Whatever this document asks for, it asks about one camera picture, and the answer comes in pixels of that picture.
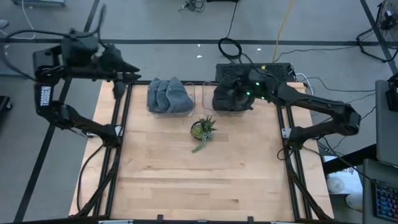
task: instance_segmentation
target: clear plastic bin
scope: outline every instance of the clear plastic bin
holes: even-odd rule
[[[185,90],[188,93],[189,98],[193,101],[193,109],[182,112],[182,113],[156,113],[156,112],[151,112],[148,110],[147,106],[147,111],[150,112],[155,116],[155,118],[181,118],[181,117],[190,117],[193,116],[193,111],[195,110],[196,107],[196,96],[195,96],[195,85],[193,83],[186,83],[184,85]]]
[[[216,111],[213,108],[214,90],[217,84],[203,82],[201,105],[207,116],[243,116],[245,111]]]

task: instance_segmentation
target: yellow cable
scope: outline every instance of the yellow cable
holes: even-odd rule
[[[286,23],[287,18],[288,18],[288,16],[289,16],[290,10],[292,9],[293,2],[294,2],[294,0],[290,0],[289,8],[288,8],[288,10],[287,10],[287,12],[286,12],[285,19],[284,19],[284,21],[283,21],[283,23],[282,23],[282,25],[281,25],[281,27],[280,27],[280,29],[279,29],[278,38],[276,38],[275,50],[274,50],[274,56],[273,56],[273,58],[272,58],[272,63],[275,62],[276,53],[277,53],[277,51],[278,51],[279,38],[280,38],[280,35],[282,34],[282,30],[284,29],[284,26],[285,26],[285,23]]]

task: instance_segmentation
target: small potted plant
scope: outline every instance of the small potted plant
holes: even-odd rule
[[[200,150],[202,150],[207,143],[207,139],[213,139],[213,134],[211,133],[212,131],[216,131],[215,128],[213,128],[213,125],[216,123],[216,120],[211,120],[213,117],[207,116],[206,119],[199,119],[199,121],[195,122],[192,127],[191,127],[191,135],[197,139],[201,140],[201,143],[198,147],[196,147],[194,150],[192,150],[192,153],[196,153]]]

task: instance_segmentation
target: table leg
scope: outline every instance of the table leg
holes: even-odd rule
[[[341,158],[344,159],[349,164],[351,164],[352,166],[362,165],[364,159],[373,159],[376,161],[377,160],[376,144],[370,145],[368,147],[352,152],[345,156],[341,156]],[[342,162],[338,158],[332,159],[328,162],[324,162],[322,166],[323,166],[323,172],[325,174],[330,174],[333,172],[349,168],[349,166],[347,166],[344,162]]]

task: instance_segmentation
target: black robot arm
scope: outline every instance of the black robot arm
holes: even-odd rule
[[[282,133],[285,140],[296,149],[301,149],[304,142],[311,138],[335,133],[351,136],[359,131],[361,115],[351,105],[342,101],[327,100],[300,93],[286,83],[278,82],[272,77],[265,77],[256,73],[256,71],[240,80],[239,89],[242,94],[267,100],[277,105],[299,106],[331,116],[331,121],[307,128],[298,126],[291,129],[283,129]]]
[[[82,33],[73,31],[70,35],[82,36]],[[118,147],[119,134],[116,133],[115,126],[98,124],[79,115],[71,106],[53,101],[54,86],[61,78],[112,81],[114,97],[118,99],[122,97],[128,83],[141,77],[135,74],[139,69],[126,63],[114,45],[107,45],[100,57],[94,57],[97,46],[98,39],[94,36],[66,38],[56,47],[34,52],[36,112],[58,128],[77,128],[84,133],[96,134],[106,147]]]

